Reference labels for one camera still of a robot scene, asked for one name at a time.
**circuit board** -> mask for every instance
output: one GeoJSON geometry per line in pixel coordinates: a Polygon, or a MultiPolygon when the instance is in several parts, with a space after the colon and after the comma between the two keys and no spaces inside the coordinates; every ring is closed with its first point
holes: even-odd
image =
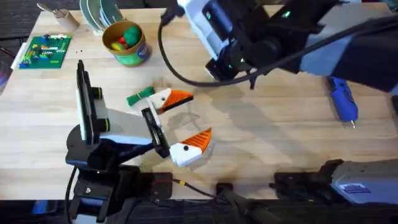
{"type": "Polygon", "coordinates": [[[63,34],[33,37],[19,68],[61,68],[71,39],[63,34]]]}

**black mount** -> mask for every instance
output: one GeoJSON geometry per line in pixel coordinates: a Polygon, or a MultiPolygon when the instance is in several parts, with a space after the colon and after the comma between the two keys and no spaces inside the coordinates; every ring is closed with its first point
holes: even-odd
{"type": "Polygon", "coordinates": [[[336,159],[326,162],[318,172],[276,172],[275,183],[269,187],[275,189],[279,199],[295,202],[311,201],[326,205],[346,203],[346,200],[332,189],[332,175],[344,161],[336,159]]]}
{"type": "Polygon", "coordinates": [[[94,101],[103,99],[102,89],[91,87],[81,60],[78,63],[77,84],[86,140],[82,140],[80,125],[70,131],[67,139],[66,163],[79,170],[69,209],[71,218],[76,219],[78,214],[92,215],[97,217],[98,223],[102,223],[106,217],[119,212],[127,198],[170,198],[171,173],[143,173],[139,167],[121,165],[152,149],[163,158],[170,155],[166,138],[156,125],[150,109],[142,110],[152,136],[150,144],[121,144],[101,139],[100,134],[109,131],[112,124],[109,119],[97,117],[94,101]],[[170,182],[152,185],[156,180],[170,182]]]}

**sticker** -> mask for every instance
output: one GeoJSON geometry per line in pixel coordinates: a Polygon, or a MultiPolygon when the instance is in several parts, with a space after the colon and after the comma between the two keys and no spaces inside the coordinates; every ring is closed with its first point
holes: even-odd
{"type": "Polygon", "coordinates": [[[371,191],[363,184],[340,184],[340,189],[347,194],[370,193],[371,191]]]}
{"type": "Polygon", "coordinates": [[[132,55],[115,55],[116,60],[118,60],[123,65],[137,65],[142,62],[142,59],[138,57],[137,54],[132,55]]]}
{"type": "Polygon", "coordinates": [[[137,48],[137,54],[138,57],[140,57],[143,60],[146,60],[148,58],[148,48],[147,48],[147,44],[144,42],[142,43],[138,48],[137,48]]]}
{"type": "Polygon", "coordinates": [[[142,61],[145,61],[149,56],[146,43],[142,43],[138,46],[136,53],[132,55],[114,55],[115,59],[123,65],[137,65],[142,61]]]}

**cable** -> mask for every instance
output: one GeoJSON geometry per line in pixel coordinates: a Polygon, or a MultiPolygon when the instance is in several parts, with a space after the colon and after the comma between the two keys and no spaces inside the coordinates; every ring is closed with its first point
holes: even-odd
{"type": "Polygon", "coordinates": [[[278,60],[278,61],[276,61],[276,62],[274,62],[274,63],[272,63],[270,65],[267,65],[265,67],[259,68],[254,73],[251,73],[251,74],[243,76],[243,77],[235,78],[235,79],[232,79],[232,80],[223,81],[223,82],[216,82],[216,83],[214,83],[214,82],[196,82],[196,81],[189,80],[189,79],[183,77],[182,75],[180,75],[173,68],[171,63],[169,62],[169,60],[167,58],[167,55],[165,53],[165,50],[164,50],[163,40],[162,40],[163,27],[165,25],[167,25],[172,20],[172,18],[170,18],[170,11],[169,10],[166,10],[165,14],[162,16],[162,21],[160,22],[159,29],[158,29],[158,32],[157,32],[157,40],[158,40],[158,43],[159,43],[160,53],[162,54],[162,58],[163,58],[163,60],[164,60],[164,62],[166,64],[167,68],[179,80],[181,80],[181,81],[183,81],[185,83],[188,83],[189,85],[198,86],[198,87],[220,87],[220,86],[226,86],[226,85],[234,85],[234,84],[237,84],[237,83],[245,82],[245,81],[248,81],[250,79],[256,78],[259,75],[266,74],[266,73],[270,72],[274,68],[281,67],[282,65],[285,65],[285,64],[291,62],[292,60],[295,60],[296,58],[302,57],[302,56],[304,56],[304,55],[306,55],[306,54],[308,54],[310,52],[313,52],[313,51],[315,51],[315,50],[317,50],[317,49],[319,49],[321,47],[324,47],[324,46],[326,46],[326,45],[328,45],[328,44],[330,44],[330,43],[332,43],[332,42],[334,42],[336,40],[339,40],[339,39],[343,38],[343,37],[349,36],[351,34],[354,34],[354,33],[358,32],[358,31],[364,30],[366,28],[377,26],[380,23],[396,21],[397,19],[398,19],[398,15],[394,15],[394,16],[382,17],[382,18],[372,19],[370,21],[363,22],[361,24],[358,24],[358,25],[355,25],[355,26],[350,27],[348,29],[345,29],[345,30],[343,30],[341,32],[335,33],[335,34],[333,34],[333,35],[331,35],[331,36],[329,36],[329,37],[327,37],[327,38],[325,38],[325,39],[323,39],[323,40],[321,40],[321,41],[319,41],[319,42],[317,42],[317,43],[315,43],[315,44],[313,44],[313,45],[311,45],[309,47],[304,48],[301,51],[298,51],[298,52],[293,53],[293,54],[291,54],[289,56],[286,56],[285,58],[280,59],[280,60],[278,60]]]}
{"type": "Polygon", "coordinates": [[[72,173],[70,174],[68,185],[67,185],[67,191],[65,193],[65,219],[67,221],[67,224],[72,224],[72,221],[70,220],[70,215],[69,215],[69,194],[70,194],[70,189],[72,187],[72,181],[73,178],[75,177],[77,167],[73,167],[72,173]]]}
{"type": "Polygon", "coordinates": [[[134,211],[134,209],[136,209],[136,207],[137,207],[141,202],[142,202],[142,200],[141,200],[141,199],[138,199],[138,198],[134,201],[133,205],[131,205],[131,208],[130,208],[129,213],[127,214],[126,221],[124,222],[124,224],[127,224],[127,223],[128,223],[129,217],[131,216],[132,211],[134,211]]]}
{"type": "Polygon", "coordinates": [[[190,188],[191,190],[194,190],[194,191],[198,192],[199,194],[202,194],[202,195],[207,196],[207,197],[209,197],[209,198],[217,198],[216,195],[212,195],[212,194],[206,193],[206,192],[204,192],[204,191],[202,191],[202,190],[200,190],[200,189],[197,189],[196,187],[194,187],[194,186],[192,186],[192,185],[186,183],[185,181],[178,180],[178,179],[172,179],[172,180],[155,180],[155,181],[152,182],[152,185],[158,184],[158,183],[169,183],[169,182],[175,182],[175,183],[177,183],[177,184],[179,184],[179,185],[186,186],[186,187],[190,188]]]}

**wooden tabletop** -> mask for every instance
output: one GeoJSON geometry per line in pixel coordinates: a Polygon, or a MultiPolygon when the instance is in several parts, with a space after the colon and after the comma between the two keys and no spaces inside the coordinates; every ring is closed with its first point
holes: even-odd
{"type": "MultiPolygon", "coordinates": [[[[269,6],[272,14],[279,6],[269,6]]],[[[137,68],[119,64],[82,18],[66,59],[58,70],[15,70],[0,96],[0,199],[61,199],[72,166],[65,163],[66,139],[78,124],[75,89],[78,59],[85,63],[93,86],[103,88],[108,108],[139,113],[126,97],[154,85],[190,91],[195,100],[161,116],[170,142],[181,141],[213,127],[204,158],[179,168],[155,152],[129,161],[144,171],[171,171],[208,192],[219,181],[232,182],[237,193],[275,198],[268,187],[276,171],[317,170],[330,159],[376,161],[398,158],[395,114],[389,97],[351,84],[359,107],[356,129],[336,120],[324,79],[274,70],[249,83],[223,88],[195,88],[177,80],[166,68],[156,32],[163,9],[122,10],[143,28],[152,56],[137,68]]],[[[31,36],[64,32],[49,13],[42,12],[31,36]]],[[[204,46],[185,18],[164,29],[164,45],[175,68],[192,80],[210,81],[204,46]]],[[[173,198],[201,198],[174,186],[173,198]]]]}

